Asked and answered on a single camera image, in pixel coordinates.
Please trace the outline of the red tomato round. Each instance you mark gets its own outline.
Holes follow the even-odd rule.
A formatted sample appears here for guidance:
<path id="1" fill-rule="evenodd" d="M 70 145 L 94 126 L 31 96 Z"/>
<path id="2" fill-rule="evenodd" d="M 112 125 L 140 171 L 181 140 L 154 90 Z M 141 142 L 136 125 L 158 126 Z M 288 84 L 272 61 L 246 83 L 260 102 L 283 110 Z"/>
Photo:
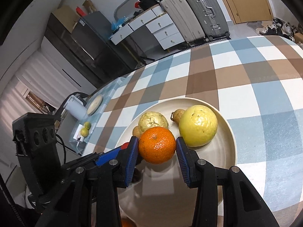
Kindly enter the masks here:
<path id="1" fill-rule="evenodd" d="M 126 142 L 126 143 L 122 144 L 121 145 L 121 150 L 127 149 L 128 145 L 129 145 L 129 142 Z"/>

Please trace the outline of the orange mandarin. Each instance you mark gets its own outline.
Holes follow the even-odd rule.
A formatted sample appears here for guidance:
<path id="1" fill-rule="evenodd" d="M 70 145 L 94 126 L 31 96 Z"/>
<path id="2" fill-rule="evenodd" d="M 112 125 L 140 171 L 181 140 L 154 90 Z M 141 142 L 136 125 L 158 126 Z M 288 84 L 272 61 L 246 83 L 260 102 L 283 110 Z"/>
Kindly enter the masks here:
<path id="1" fill-rule="evenodd" d="M 148 163 L 159 165 L 175 154 L 176 140 L 172 132 L 163 127 L 147 129 L 139 139 L 139 153 Z"/>
<path id="2" fill-rule="evenodd" d="M 121 219 L 122 227 L 137 227 L 136 224 L 129 218 Z"/>

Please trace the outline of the bumpy yellow-green citrus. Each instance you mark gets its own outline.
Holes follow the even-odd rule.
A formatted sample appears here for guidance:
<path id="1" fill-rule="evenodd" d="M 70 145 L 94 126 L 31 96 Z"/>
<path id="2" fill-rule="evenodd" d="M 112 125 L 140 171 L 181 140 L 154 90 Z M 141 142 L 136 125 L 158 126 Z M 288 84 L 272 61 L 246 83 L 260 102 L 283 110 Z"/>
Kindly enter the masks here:
<path id="1" fill-rule="evenodd" d="M 167 119 L 159 112 L 149 111 L 145 112 L 138 122 L 139 130 L 144 133 L 146 130 L 153 127 L 168 128 L 169 123 Z"/>

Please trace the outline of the brown kiwi left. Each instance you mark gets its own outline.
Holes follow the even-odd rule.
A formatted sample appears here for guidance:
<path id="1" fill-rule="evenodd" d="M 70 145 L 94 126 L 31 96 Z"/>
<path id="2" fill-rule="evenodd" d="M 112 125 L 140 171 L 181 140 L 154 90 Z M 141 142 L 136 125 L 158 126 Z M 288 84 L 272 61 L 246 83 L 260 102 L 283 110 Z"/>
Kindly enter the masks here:
<path id="1" fill-rule="evenodd" d="M 135 126 L 133 129 L 133 136 L 137 137 L 138 139 L 141 137 L 141 131 L 139 126 Z"/>

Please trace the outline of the brown kiwi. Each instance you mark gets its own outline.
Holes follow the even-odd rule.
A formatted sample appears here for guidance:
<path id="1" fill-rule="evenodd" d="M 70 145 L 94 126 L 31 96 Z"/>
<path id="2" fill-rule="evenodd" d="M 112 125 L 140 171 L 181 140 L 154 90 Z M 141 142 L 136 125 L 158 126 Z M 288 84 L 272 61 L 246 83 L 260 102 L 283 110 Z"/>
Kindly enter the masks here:
<path id="1" fill-rule="evenodd" d="M 179 125 L 180 119 L 183 116 L 185 110 L 184 109 L 177 109 L 171 113 L 170 120 Z"/>
<path id="2" fill-rule="evenodd" d="M 138 139 L 141 137 L 141 131 L 139 126 L 135 126 L 133 129 L 133 136 L 137 137 Z"/>

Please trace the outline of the green lemon on side table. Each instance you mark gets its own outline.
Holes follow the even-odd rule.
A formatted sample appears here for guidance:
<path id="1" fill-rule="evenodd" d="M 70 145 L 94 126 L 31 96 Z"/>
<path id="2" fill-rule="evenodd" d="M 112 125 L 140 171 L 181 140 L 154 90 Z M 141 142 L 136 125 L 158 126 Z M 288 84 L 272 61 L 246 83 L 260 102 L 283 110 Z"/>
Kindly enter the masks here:
<path id="1" fill-rule="evenodd" d="M 83 137 L 87 137 L 89 135 L 89 129 L 86 127 L 81 128 L 80 135 Z"/>

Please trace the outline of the white power bank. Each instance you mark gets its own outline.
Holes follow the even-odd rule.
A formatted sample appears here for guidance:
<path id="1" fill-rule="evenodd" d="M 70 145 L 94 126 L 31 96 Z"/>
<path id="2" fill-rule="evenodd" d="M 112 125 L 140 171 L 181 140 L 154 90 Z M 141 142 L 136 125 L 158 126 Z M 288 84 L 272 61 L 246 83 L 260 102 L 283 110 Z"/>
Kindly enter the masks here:
<path id="1" fill-rule="evenodd" d="M 76 131 L 75 131 L 75 134 L 73 136 L 73 140 L 76 140 L 76 141 L 80 141 L 80 140 L 83 140 L 83 136 L 81 135 L 81 129 L 83 128 L 84 126 L 82 124 L 79 124 Z"/>

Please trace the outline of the small cream plate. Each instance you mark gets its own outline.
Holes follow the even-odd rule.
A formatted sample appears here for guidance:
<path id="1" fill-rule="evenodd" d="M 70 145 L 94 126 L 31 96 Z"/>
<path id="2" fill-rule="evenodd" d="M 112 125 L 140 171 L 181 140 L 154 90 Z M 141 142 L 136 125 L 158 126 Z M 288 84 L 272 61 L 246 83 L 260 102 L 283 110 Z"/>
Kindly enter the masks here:
<path id="1" fill-rule="evenodd" d="M 87 108 L 87 115 L 91 116 L 99 108 L 102 101 L 103 101 L 103 95 L 100 94 L 96 96 L 91 102 L 91 104 L 89 105 L 89 107 Z"/>

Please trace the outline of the teal checkered side tablecloth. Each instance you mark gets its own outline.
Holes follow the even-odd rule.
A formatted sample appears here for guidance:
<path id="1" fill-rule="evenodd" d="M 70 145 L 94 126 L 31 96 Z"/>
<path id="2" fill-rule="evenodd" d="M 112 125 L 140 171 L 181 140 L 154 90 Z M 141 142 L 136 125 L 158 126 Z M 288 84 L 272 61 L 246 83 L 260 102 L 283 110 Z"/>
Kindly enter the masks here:
<path id="1" fill-rule="evenodd" d="M 124 77 L 119 77 L 119 78 L 115 79 L 114 81 L 110 82 L 108 85 L 103 87 L 101 90 L 97 91 L 87 101 L 86 108 L 89 107 L 89 105 L 91 104 L 91 102 L 93 101 L 93 99 L 96 96 L 98 96 L 100 94 L 103 95 L 103 101 L 102 101 L 101 105 L 99 106 L 99 108 L 91 116 L 87 115 L 82 120 L 77 121 L 73 130 L 72 130 L 72 132 L 71 132 L 71 135 L 69 137 L 69 145 L 71 146 L 71 149 L 74 152 L 76 152 L 76 154 L 82 155 L 84 153 L 85 147 L 89 143 L 89 139 L 92 137 L 92 134 L 93 134 L 95 128 L 97 127 L 97 123 L 98 123 L 100 117 L 102 116 L 105 108 L 109 104 L 111 98 L 113 97 L 113 95 L 117 91 L 118 87 L 120 87 L 120 85 L 122 84 L 124 79 L 125 79 Z M 80 140 L 80 141 L 73 140 L 73 136 L 75 134 L 75 131 L 76 131 L 78 125 L 79 124 L 84 125 L 84 123 L 87 122 L 87 121 L 91 123 L 91 128 L 89 130 L 89 135 L 87 137 L 84 137 L 83 140 Z"/>

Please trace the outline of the brown kiwi right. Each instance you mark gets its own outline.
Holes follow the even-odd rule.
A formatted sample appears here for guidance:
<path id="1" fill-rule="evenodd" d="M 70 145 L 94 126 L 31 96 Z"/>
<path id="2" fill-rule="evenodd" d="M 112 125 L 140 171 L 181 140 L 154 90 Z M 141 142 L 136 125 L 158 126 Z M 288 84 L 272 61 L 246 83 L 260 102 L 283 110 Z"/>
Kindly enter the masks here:
<path id="1" fill-rule="evenodd" d="M 171 113 L 170 120 L 179 125 L 180 119 L 183 116 L 185 110 L 184 109 L 177 109 Z"/>

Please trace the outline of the black refrigerator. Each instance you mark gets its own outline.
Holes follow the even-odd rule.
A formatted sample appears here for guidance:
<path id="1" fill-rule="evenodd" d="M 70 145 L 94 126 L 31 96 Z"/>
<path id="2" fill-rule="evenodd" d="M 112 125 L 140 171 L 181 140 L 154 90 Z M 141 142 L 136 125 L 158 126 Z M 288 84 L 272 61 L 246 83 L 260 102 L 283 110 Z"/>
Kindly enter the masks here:
<path id="1" fill-rule="evenodd" d="M 96 88 L 138 64 L 138 54 L 127 43 L 115 45 L 110 35 L 111 24 L 101 12 L 84 16 L 72 32 L 52 13 L 45 32 L 56 50 Z"/>

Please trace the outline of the brown blue checkered tablecloth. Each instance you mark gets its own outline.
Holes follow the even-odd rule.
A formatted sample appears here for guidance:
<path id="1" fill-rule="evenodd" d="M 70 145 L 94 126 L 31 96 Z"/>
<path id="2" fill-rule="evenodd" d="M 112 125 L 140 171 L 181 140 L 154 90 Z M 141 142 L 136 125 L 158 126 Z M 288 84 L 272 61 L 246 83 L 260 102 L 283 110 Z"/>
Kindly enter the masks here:
<path id="1" fill-rule="evenodd" d="M 196 47 L 103 88 L 109 94 L 85 154 L 111 150 L 145 109 L 173 97 L 216 107 L 229 122 L 238 165 L 280 226 L 302 210 L 302 49 L 280 36 Z"/>

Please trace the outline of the beige suitcase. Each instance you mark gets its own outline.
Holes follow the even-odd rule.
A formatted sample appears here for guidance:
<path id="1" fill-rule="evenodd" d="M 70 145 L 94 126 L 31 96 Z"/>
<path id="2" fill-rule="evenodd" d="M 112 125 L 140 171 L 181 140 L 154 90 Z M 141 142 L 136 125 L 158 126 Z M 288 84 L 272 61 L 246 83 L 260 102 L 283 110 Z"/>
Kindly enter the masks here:
<path id="1" fill-rule="evenodd" d="M 186 0 L 162 0 L 160 3 L 187 43 L 205 39 L 201 24 Z"/>

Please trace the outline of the silver suitcase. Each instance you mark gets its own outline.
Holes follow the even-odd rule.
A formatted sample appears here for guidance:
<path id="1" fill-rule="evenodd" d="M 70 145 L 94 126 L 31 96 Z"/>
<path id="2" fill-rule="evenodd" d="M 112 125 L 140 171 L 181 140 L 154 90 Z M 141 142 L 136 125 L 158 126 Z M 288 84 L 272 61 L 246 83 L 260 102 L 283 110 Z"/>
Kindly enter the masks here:
<path id="1" fill-rule="evenodd" d="M 229 27 L 217 0 L 186 0 L 199 21 L 207 40 L 229 37 Z"/>

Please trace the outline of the wooden door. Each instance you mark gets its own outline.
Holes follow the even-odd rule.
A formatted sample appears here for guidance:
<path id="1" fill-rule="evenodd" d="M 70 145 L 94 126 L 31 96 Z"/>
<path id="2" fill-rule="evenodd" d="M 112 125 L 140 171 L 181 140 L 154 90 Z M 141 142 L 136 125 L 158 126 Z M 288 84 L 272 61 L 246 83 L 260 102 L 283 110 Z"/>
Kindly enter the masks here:
<path id="1" fill-rule="evenodd" d="M 268 0 L 222 0 L 235 24 L 270 21 L 273 18 Z"/>

